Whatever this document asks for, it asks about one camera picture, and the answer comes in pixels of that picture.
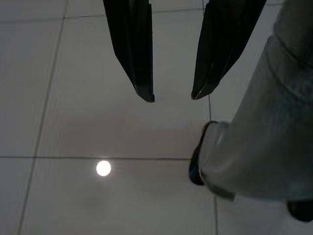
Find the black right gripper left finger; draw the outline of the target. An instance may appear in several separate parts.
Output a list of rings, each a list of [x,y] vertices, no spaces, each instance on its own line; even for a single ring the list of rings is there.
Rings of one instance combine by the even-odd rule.
[[[149,0],[103,0],[114,53],[136,94],[155,102]]]

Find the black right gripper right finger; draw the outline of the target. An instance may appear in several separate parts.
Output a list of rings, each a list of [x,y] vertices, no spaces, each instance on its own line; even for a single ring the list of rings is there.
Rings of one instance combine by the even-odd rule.
[[[201,99],[243,53],[267,0],[209,0],[205,6],[199,37],[193,100]]]

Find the silver robot leg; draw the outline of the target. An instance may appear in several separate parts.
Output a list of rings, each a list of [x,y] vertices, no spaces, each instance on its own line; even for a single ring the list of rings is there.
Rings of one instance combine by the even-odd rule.
[[[284,0],[235,117],[204,126],[188,174],[313,221],[313,0]]]

